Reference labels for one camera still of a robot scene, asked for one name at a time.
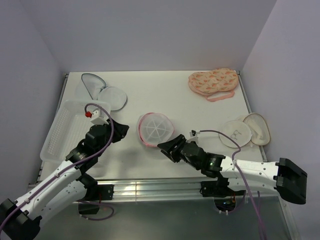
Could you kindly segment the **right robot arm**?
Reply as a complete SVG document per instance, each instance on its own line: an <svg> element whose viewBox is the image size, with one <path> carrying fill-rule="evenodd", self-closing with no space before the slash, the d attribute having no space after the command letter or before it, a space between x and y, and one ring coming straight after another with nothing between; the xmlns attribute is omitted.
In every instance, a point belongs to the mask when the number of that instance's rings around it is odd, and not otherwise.
<svg viewBox="0 0 320 240"><path fill-rule="evenodd" d="M304 205L307 197L307 173L287 158L278 162L255 162L232 159L206 152L196 141L182 134L158 144L160 151L172 162L184 161L209 180L200 183L203 197L226 198L244 193L278 193L292 204Z"/></svg>

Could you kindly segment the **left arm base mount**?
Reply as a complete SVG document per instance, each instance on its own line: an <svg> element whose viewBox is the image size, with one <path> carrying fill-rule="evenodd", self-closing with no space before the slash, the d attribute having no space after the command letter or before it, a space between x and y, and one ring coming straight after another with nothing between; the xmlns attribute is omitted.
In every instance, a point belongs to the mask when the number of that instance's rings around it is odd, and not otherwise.
<svg viewBox="0 0 320 240"><path fill-rule="evenodd" d="M97 184L87 189L85 196L81 201L98 202L110 201L113 199L114 185L113 184ZM78 210L80 215L96 215L100 210L99 205L89 203L79 203Z"/></svg>

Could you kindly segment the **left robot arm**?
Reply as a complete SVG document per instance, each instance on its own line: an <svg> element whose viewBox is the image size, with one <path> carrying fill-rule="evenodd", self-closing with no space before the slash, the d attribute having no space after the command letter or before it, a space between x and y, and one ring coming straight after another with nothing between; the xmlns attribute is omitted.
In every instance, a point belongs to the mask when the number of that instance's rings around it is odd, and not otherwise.
<svg viewBox="0 0 320 240"><path fill-rule="evenodd" d="M91 200L98 182L87 174L111 143L121 141L129 126L108 119L93 125L65 160L25 195L0 205L0 230L12 240L33 240L43 223L75 201Z"/></svg>

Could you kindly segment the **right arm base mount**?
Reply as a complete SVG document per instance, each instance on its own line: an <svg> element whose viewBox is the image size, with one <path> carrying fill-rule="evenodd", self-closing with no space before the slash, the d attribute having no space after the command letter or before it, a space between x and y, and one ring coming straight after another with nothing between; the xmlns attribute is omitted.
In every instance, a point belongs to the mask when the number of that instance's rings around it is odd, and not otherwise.
<svg viewBox="0 0 320 240"><path fill-rule="evenodd" d="M204 198L214 198L219 213L231 213L246 202L245 190L232 190L227 180L201 181L199 193Z"/></svg>

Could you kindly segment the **pink trimmed mesh laundry bag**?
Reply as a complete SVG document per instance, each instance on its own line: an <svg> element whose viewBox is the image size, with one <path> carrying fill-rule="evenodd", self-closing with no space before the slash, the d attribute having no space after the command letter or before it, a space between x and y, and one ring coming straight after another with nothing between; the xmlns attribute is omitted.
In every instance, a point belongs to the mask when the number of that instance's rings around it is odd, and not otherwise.
<svg viewBox="0 0 320 240"><path fill-rule="evenodd" d="M157 147L167 142L174 133L171 120L161 113L148 112L137 121L138 138L146 147Z"/></svg>

